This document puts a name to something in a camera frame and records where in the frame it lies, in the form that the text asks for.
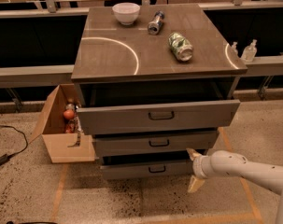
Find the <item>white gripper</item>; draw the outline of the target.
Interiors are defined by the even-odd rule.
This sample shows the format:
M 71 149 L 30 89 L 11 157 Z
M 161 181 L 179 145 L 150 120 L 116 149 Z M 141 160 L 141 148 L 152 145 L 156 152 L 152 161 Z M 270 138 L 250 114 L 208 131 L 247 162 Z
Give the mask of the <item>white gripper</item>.
M 201 155 L 192 148 L 188 148 L 187 152 L 193 161 L 192 169 L 196 175 L 191 176 L 188 193 L 194 193 L 205 183 L 204 179 L 208 179 L 214 174 L 214 170 L 211 165 L 210 156 Z

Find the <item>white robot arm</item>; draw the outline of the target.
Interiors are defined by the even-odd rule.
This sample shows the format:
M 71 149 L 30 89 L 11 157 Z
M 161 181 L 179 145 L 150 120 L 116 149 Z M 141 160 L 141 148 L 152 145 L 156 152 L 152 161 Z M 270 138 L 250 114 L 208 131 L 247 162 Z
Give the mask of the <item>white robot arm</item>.
M 283 166 L 249 161 L 245 156 L 225 150 L 202 155 L 192 148 L 187 152 L 192 163 L 188 193 L 194 193 L 212 177 L 242 177 L 280 196 L 276 224 L 283 224 Z

